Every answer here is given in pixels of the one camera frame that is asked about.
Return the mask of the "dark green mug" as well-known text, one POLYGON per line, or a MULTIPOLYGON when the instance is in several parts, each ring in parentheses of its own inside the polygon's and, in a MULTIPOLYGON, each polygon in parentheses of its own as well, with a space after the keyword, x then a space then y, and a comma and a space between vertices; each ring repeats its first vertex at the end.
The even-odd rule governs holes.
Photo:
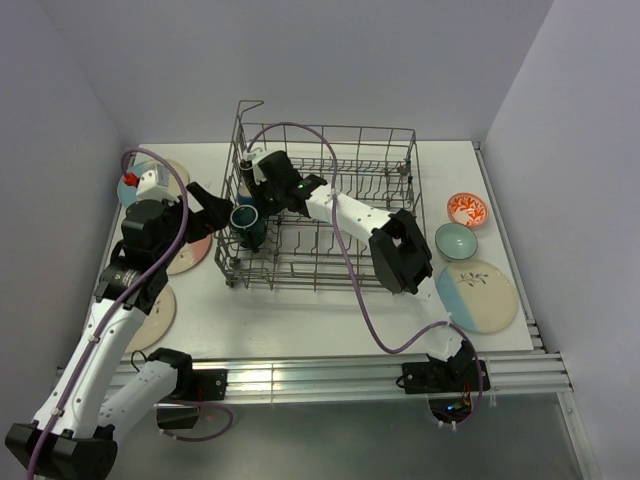
POLYGON ((266 239, 266 223, 255 206, 250 204, 239 205, 234 208, 230 215, 230 224, 240 239, 241 246, 254 253, 266 239))

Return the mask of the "light green bowl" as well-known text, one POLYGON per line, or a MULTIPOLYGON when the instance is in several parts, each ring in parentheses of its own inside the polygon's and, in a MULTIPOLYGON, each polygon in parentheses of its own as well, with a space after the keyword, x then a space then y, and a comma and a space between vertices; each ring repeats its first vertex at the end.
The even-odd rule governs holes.
POLYGON ((439 253, 450 261, 470 259, 479 247, 476 235, 458 223, 441 225, 435 232, 435 244, 439 253))

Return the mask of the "orange patterned bowl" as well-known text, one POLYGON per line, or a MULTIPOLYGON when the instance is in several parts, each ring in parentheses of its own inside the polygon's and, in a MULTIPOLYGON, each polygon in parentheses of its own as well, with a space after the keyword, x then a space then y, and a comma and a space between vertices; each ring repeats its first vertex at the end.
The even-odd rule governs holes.
POLYGON ((456 193, 446 204, 449 219, 468 228, 484 225, 489 219, 489 208, 485 201, 468 192, 456 193))

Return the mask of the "dark blue mug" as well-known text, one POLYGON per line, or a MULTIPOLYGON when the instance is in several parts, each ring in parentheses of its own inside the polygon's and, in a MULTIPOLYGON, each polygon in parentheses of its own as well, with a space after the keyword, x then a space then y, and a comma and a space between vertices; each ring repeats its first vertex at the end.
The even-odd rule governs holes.
POLYGON ((239 205, 256 205, 255 198, 252 196, 250 190, 244 183, 241 183, 239 185, 236 199, 239 205))

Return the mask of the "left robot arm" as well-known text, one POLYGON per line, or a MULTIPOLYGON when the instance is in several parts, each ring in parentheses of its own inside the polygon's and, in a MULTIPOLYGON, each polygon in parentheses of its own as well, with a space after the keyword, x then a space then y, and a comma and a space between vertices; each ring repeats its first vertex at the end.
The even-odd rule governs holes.
POLYGON ((107 390, 121 358, 168 283, 167 268, 187 243, 224 229, 233 204, 198 183, 177 200, 138 200, 101 273, 87 325, 49 398, 5 445, 28 478, 104 479, 130 428, 160 402, 197 405, 203 392, 189 354, 159 348, 119 393, 107 390))

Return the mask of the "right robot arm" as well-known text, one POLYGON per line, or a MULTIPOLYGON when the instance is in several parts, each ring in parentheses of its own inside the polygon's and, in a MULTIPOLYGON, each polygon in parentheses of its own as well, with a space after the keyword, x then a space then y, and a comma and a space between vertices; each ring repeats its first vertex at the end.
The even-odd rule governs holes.
POLYGON ((434 364, 435 383, 446 390, 457 388, 466 379, 467 368, 477 363, 471 342, 459 327, 441 318, 422 327, 401 346, 387 346, 375 330, 343 238, 348 234, 368 245, 375 277, 386 290, 417 294, 422 283, 433 282, 433 267, 432 253, 415 217, 406 209, 378 209, 339 191, 338 158, 334 150, 329 153, 331 177, 325 180, 313 174, 302 176, 283 150, 247 150, 242 157, 245 183, 263 212, 288 210, 332 227, 364 322, 383 352, 400 354, 427 334, 446 333, 428 358, 434 364))

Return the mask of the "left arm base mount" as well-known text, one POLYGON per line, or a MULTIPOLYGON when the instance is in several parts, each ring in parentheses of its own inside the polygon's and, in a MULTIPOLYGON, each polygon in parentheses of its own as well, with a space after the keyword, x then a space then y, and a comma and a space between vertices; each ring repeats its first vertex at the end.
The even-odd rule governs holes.
POLYGON ((160 429, 186 431, 204 417, 204 408, 194 403, 222 401, 226 395, 226 369, 196 369, 185 392, 163 399, 156 408, 156 423, 160 429))

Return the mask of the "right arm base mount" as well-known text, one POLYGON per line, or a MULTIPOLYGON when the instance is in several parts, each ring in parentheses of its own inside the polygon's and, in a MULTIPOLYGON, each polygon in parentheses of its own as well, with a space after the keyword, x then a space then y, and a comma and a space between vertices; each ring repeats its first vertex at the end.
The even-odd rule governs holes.
POLYGON ((462 367, 436 359, 403 363, 396 386, 407 395, 425 395, 436 423, 455 430, 473 413, 481 395, 491 388, 486 364, 484 361, 479 364, 480 370, 474 360, 462 367))

